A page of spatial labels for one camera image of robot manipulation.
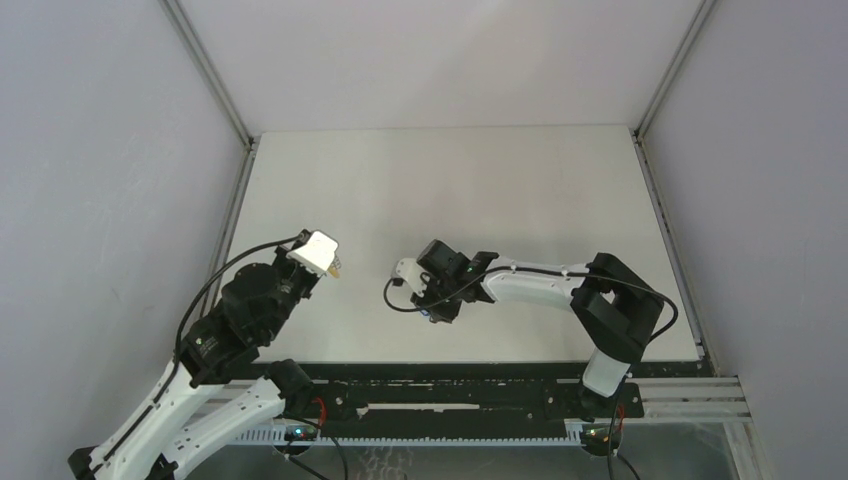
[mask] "metal frame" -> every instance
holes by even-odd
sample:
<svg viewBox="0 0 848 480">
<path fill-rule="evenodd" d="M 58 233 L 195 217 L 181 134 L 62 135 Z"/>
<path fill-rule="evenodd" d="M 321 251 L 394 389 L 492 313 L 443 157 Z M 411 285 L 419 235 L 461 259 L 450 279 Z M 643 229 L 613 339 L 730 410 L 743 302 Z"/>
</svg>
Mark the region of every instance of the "metal frame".
<svg viewBox="0 0 848 480">
<path fill-rule="evenodd" d="M 206 53 L 206 48 L 203 47 L 203 42 L 200 41 L 200 37 L 191 24 L 182 4 L 179 0 L 159 0 L 159 4 L 171 21 L 171 25 L 174 26 L 174 30 L 179 35 L 180 40 L 182 40 L 192 62 L 194 62 L 194 65 L 200 72 L 200 76 L 206 82 L 206 86 L 209 87 L 209 91 L 215 98 L 215 102 L 218 103 L 222 113 L 229 120 L 233 131 L 235 131 L 245 147 L 250 147 L 253 143 L 253 138 L 247 131 L 247 127 L 241 115 L 239 115 L 233 99 L 224 86 L 224 81 L 221 80 L 221 75 L 209 58 L 209 54 Z"/>
<path fill-rule="evenodd" d="M 651 127 L 654 117 L 656 117 L 657 112 L 662 106 L 663 100 L 665 100 L 665 97 L 668 95 L 669 89 L 674 84 L 674 80 L 677 78 L 677 74 L 680 73 L 683 63 L 692 51 L 692 46 L 695 44 L 695 40 L 698 39 L 701 31 L 703 31 L 704 25 L 706 25 L 707 20 L 710 18 L 713 10 L 715 10 L 717 3 L 718 0 L 701 0 L 700 5 L 698 5 L 695 15 L 692 17 L 692 20 L 689 22 L 689 26 L 686 28 L 686 33 L 683 35 L 683 39 L 677 46 L 677 50 L 674 51 L 674 55 L 672 56 L 668 67 L 666 67 L 665 72 L 663 72 L 662 79 L 660 80 L 659 85 L 657 85 L 657 89 L 654 90 L 654 94 L 651 96 L 650 102 L 648 102 L 648 108 L 645 109 L 645 113 L 642 114 L 642 119 L 639 121 L 639 125 L 634 129 L 635 136 L 638 140 L 641 141 L 644 139 L 645 135 L 648 133 L 648 129 Z"/>
<path fill-rule="evenodd" d="M 228 205 L 228 213 L 218 243 L 215 255 L 210 265 L 210 272 L 216 270 L 226 259 L 229 251 L 238 215 L 241 210 L 242 201 L 247 190 L 250 172 L 256 157 L 258 143 L 250 136 L 241 116 L 238 113 L 229 93 L 227 92 L 218 71 L 203 47 L 200 38 L 192 26 L 185 9 L 179 0 L 159 0 L 165 13 L 171 20 L 180 39 L 189 52 L 192 61 L 206 81 L 210 92 L 221 107 L 222 113 L 229 120 L 234 132 L 245 145 L 246 151 L 242 158 L 242 166 L 236 179 L 233 194 Z M 765 466 L 762 449 L 756 432 L 751 423 L 751 415 L 745 401 L 742 388 L 736 378 L 716 377 L 716 370 L 711 363 L 710 349 L 704 331 L 698 322 L 698 308 L 693 300 L 692 292 L 687 281 L 686 271 L 680 261 L 678 249 L 675 243 L 674 231 L 668 222 L 663 210 L 663 200 L 659 188 L 654 180 L 651 164 L 644 150 L 643 140 L 648 132 L 663 100 L 673 85 L 681 66 L 684 64 L 692 46 L 697 40 L 703 27 L 713 12 L 717 0 L 702 0 L 695 16 L 689 24 L 686 34 L 675 51 L 674 57 L 666 68 L 662 80 L 655 90 L 649 105 L 643 114 L 641 121 L 633 131 L 634 148 L 639 158 L 645 182 L 657 215 L 657 221 L 661 227 L 663 240 L 669 251 L 672 268 L 678 282 L 683 307 L 686 309 L 690 319 L 696 342 L 701 347 L 699 353 L 700 361 L 695 362 L 647 362 L 636 366 L 633 375 L 636 377 L 628 383 L 638 386 L 638 395 L 634 397 L 636 403 L 644 410 L 642 418 L 629 418 L 632 423 L 722 423 L 725 433 L 731 445 L 733 461 L 735 463 L 738 477 L 747 479 L 770 479 Z M 211 294 L 204 300 L 202 311 L 211 308 Z M 512 430 L 513 435 L 496 433 L 482 438 L 462 439 L 456 436 L 441 438 L 386 438 L 373 435 L 359 435 L 356 438 L 341 438 L 346 445 L 376 446 L 392 443 L 393 445 L 504 445 L 504 446 L 532 446 L 532 445 L 577 445 L 576 434 L 582 428 L 579 421 L 567 419 L 551 419 L 552 411 L 546 403 L 554 403 L 549 392 L 556 389 L 568 389 L 574 386 L 580 374 L 585 368 L 585 363 L 524 363 L 524 364 L 305 364 L 302 365 L 307 374 L 316 381 L 316 388 L 327 394 L 332 392 L 347 392 L 351 387 L 357 387 L 361 391 L 368 392 L 369 389 L 380 395 L 395 396 L 399 392 L 406 395 L 410 402 L 421 396 L 432 403 L 432 389 L 436 383 L 442 382 L 440 387 L 446 387 L 456 393 L 469 392 L 473 396 L 472 389 L 499 388 L 501 386 L 522 386 L 524 393 L 504 399 L 512 403 L 509 408 L 501 409 L 501 414 L 510 416 L 512 425 L 517 429 Z M 253 365 L 241 375 L 245 380 L 258 378 L 264 370 L 263 365 Z M 233 395 L 238 395 L 241 390 L 246 389 L 249 382 L 237 380 L 221 391 L 220 398 L 211 399 L 198 411 L 203 415 L 208 409 L 216 407 L 222 401 L 226 401 Z M 336 413 L 342 411 L 345 398 L 336 397 L 332 402 L 325 402 L 328 406 L 339 407 Z M 420 418 L 420 408 L 413 405 L 404 405 L 403 402 L 390 404 L 381 410 L 395 412 L 399 416 L 397 421 L 415 421 Z M 463 418 L 471 413 L 480 412 L 474 409 L 460 409 L 454 411 L 452 418 L 455 422 L 462 424 Z M 329 417 L 327 428 L 332 430 L 332 416 Z M 344 418 L 337 418 L 336 423 L 344 423 Z M 561 435 L 539 435 L 540 429 L 550 432 L 550 425 L 556 426 L 556 432 Z M 268 445 L 280 444 L 282 442 L 284 426 L 266 425 L 256 427 L 246 432 L 233 443 L 240 445 Z"/>
</svg>

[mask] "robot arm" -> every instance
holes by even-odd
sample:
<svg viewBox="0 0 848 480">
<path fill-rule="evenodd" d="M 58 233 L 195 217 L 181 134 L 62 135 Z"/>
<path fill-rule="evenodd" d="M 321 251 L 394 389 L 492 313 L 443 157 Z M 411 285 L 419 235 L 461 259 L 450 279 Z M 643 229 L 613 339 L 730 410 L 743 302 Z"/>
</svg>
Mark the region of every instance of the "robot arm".
<svg viewBox="0 0 848 480">
<path fill-rule="evenodd" d="M 304 230 L 273 264 L 241 268 L 212 310 L 192 325 L 178 355 L 144 402 L 106 442 L 78 449 L 68 463 L 78 479 L 182 479 L 244 430 L 303 406 L 311 382 L 293 361 L 272 364 L 244 398 L 184 426 L 232 372 L 258 358 L 301 299 L 332 268 L 338 243 Z"/>
<path fill-rule="evenodd" d="M 393 308 L 426 312 L 434 323 L 451 323 L 463 302 L 520 301 L 573 311 L 596 347 L 583 373 L 584 404 L 608 403 L 603 400 L 642 359 L 663 309 L 663 297 L 607 253 L 572 266 L 518 262 L 494 252 L 469 260 L 434 240 L 417 259 L 400 260 L 392 277 L 395 285 L 409 284 L 415 305 Z"/>
</svg>

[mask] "black cable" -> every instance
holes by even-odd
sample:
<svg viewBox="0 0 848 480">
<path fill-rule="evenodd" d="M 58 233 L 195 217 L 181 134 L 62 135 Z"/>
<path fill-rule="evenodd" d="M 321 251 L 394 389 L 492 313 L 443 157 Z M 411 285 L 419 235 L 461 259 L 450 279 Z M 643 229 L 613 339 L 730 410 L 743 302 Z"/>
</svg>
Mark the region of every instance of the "black cable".
<svg viewBox="0 0 848 480">
<path fill-rule="evenodd" d="M 161 399 L 162 395 L 165 394 L 165 391 L 171 385 L 171 382 L 174 381 L 174 377 L 177 376 L 177 371 L 179 370 L 179 365 L 180 365 L 180 341 L 182 340 L 182 337 L 183 337 L 183 329 L 185 329 L 186 323 L 188 323 L 188 319 L 191 318 L 192 312 L 194 311 L 195 307 L 197 307 L 197 304 L 200 303 L 200 300 L 206 294 L 206 291 L 209 290 L 209 288 L 219 278 L 221 278 L 221 276 L 224 274 L 224 272 L 226 272 L 230 267 L 232 267 L 236 263 L 243 260 L 245 257 L 252 255 L 252 254 L 254 254 L 254 253 L 256 253 L 260 250 L 265 250 L 266 248 L 278 247 L 280 245 L 284 245 L 286 243 L 293 242 L 293 241 L 295 241 L 299 238 L 300 238 L 300 235 L 298 235 L 296 237 L 286 238 L 286 239 L 283 239 L 283 240 L 277 240 L 276 242 L 263 243 L 262 245 L 257 245 L 253 248 L 249 248 L 249 249 L 245 250 L 244 252 L 236 255 L 232 260 L 225 263 L 221 268 L 219 268 L 215 273 L 213 273 L 211 277 L 209 277 L 209 280 L 207 280 L 206 283 L 203 284 L 202 287 L 200 287 L 200 291 L 197 292 L 197 295 L 191 301 L 191 304 L 189 304 L 185 315 L 183 315 L 183 318 L 182 318 L 182 320 L 180 320 L 180 324 L 177 327 L 177 338 L 176 338 L 176 342 L 175 342 L 175 345 L 174 345 L 174 366 L 173 366 L 173 368 L 171 368 L 171 373 L 168 375 L 168 379 L 165 380 L 165 382 L 162 384 L 162 387 L 159 388 L 159 391 L 153 397 L 153 403 L 154 404 L 159 402 L 159 399 Z M 141 415 L 138 416 L 138 418 L 135 420 L 135 422 L 133 422 L 133 424 L 130 426 L 130 428 L 128 428 L 127 431 L 124 432 L 123 435 L 121 435 L 121 438 L 119 438 L 118 441 L 115 442 L 115 445 L 113 445 L 112 448 L 109 449 L 108 452 L 106 452 L 106 455 L 103 456 L 103 462 L 106 462 L 107 460 L 109 460 L 112 457 L 112 455 L 115 454 L 115 452 L 118 450 L 118 448 L 120 448 L 120 446 L 124 443 L 124 441 L 126 441 L 126 439 L 130 436 L 130 434 L 132 434 L 133 431 L 135 431 L 135 429 L 139 426 L 139 424 L 141 424 L 141 421 L 144 420 L 144 418 L 147 417 L 147 415 L 152 410 L 153 410 L 153 407 L 148 406 L 143 412 L 141 412 Z M 103 462 L 101 462 L 96 467 L 94 467 L 92 469 L 92 473 L 100 470 L 100 468 L 103 466 Z"/>
<path fill-rule="evenodd" d="M 641 290 L 643 292 L 649 293 L 649 294 L 659 298 L 663 302 L 667 303 L 668 306 L 671 307 L 671 320 L 669 320 L 668 323 L 663 325 L 663 327 L 661 329 L 654 332 L 654 334 L 651 335 L 651 338 L 648 339 L 648 343 L 653 342 L 657 337 L 659 337 L 663 333 L 667 332 L 669 328 L 671 328 L 672 326 L 674 326 L 675 323 L 677 323 L 677 317 L 680 315 L 680 312 L 677 309 L 677 305 L 670 298 L 668 298 L 668 296 L 663 295 L 662 293 L 660 293 L 660 292 L 658 292 L 658 291 L 656 291 L 652 288 L 647 288 L 647 287 L 643 287 L 641 285 L 636 285 L 635 283 L 625 282 L 623 280 L 618 280 L 616 278 L 605 277 L 603 275 L 595 275 L 595 274 L 592 274 L 592 273 L 568 272 L 566 274 L 566 276 L 594 278 L 596 280 L 605 280 L 607 282 L 617 283 L 619 285 L 624 285 L 625 287 L 635 288 L 636 290 Z"/>
<path fill-rule="evenodd" d="M 286 446 L 283 447 L 283 448 L 280 448 L 280 447 L 274 445 L 274 450 L 276 450 L 277 452 L 279 452 L 282 455 L 287 455 L 289 453 L 289 447 L 291 447 L 292 443 L 294 443 L 294 437 L 292 437 L 292 439 L 289 440 L 289 442 L 286 443 Z"/>
<path fill-rule="evenodd" d="M 317 423 L 315 423 L 313 421 L 306 420 L 305 418 L 296 417 L 294 415 L 288 415 L 288 414 L 283 414 L 283 418 L 288 419 L 288 420 L 293 420 L 295 422 L 304 423 L 306 425 L 310 425 L 312 427 L 315 427 L 319 432 L 323 431 L 322 427 L 320 425 L 318 425 Z M 336 440 L 335 437 L 331 437 L 329 435 L 322 435 L 322 436 L 329 438 L 330 441 L 333 442 L 333 445 L 336 446 L 336 450 L 339 452 L 339 457 L 341 457 L 341 459 L 342 459 L 342 466 L 344 467 L 344 471 L 345 471 L 344 480 L 348 480 L 349 469 L 348 469 L 348 465 L 347 465 L 347 456 L 344 453 L 344 448 L 342 448 L 341 444 L 339 444 L 339 441 Z M 313 473 L 313 471 L 311 469 L 307 470 L 307 471 L 309 473 Z"/>
<path fill-rule="evenodd" d="M 626 458 L 624 458 L 624 455 L 619 453 L 617 456 L 622 462 L 624 462 L 625 465 L 627 465 L 627 468 L 629 468 L 630 471 L 633 472 L 633 477 L 636 478 L 636 480 L 642 480 L 642 477 L 639 476 L 639 473 L 636 471 L 635 468 L 633 468 L 633 465 L 629 461 L 627 461 Z"/>
<path fill-rule="evenodd" d="M 612 471 L 612 435 L 615 430 L 615 417 L 618 416 L 618 398 L 621 395 L 621 391 L 624 390 L 624 385 L 615 392 L 615 396 L 612 399 L 612 415 L 610 416 L 610 429 L 607 432 L 607 470 L 610 474 L 610 480 L 615 480 L 615 473 Z"/>
<path fill-rule="evenodd" d="M 321 480 L 330 480 L 329 478 L 325 477 L 324 475 L 321 475 L 320 473 L 316 472 L 309 465 L 298 460 L 297 457 L 289 456 L 288 461 L 292 462 L 293 464 L 297 465 L 298 467 L 300 467 L 300 468 L 306 470 L 307 472 L 311 473 L 312 476 L 315 477 L 315 478 L 319 478 Z"/>
</svg>

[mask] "gray wall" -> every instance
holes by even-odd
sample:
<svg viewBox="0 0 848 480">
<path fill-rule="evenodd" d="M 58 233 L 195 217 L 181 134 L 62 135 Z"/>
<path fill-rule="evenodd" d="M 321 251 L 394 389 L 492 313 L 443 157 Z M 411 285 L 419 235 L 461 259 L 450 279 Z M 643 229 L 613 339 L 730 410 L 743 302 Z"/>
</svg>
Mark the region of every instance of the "gray wall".
<svg viewBox="0 0 848 480">
<path fill-rule="evenodd" d="M 844 472 L 848 3 L 724 1 L 648 138 L 778 478 Z"/>
<path fill-rule="evenodd" d="M 70 478 L 163 370 L 241 146 L 157 2 L 0 6 L 0 465 Z"/>
</svg>

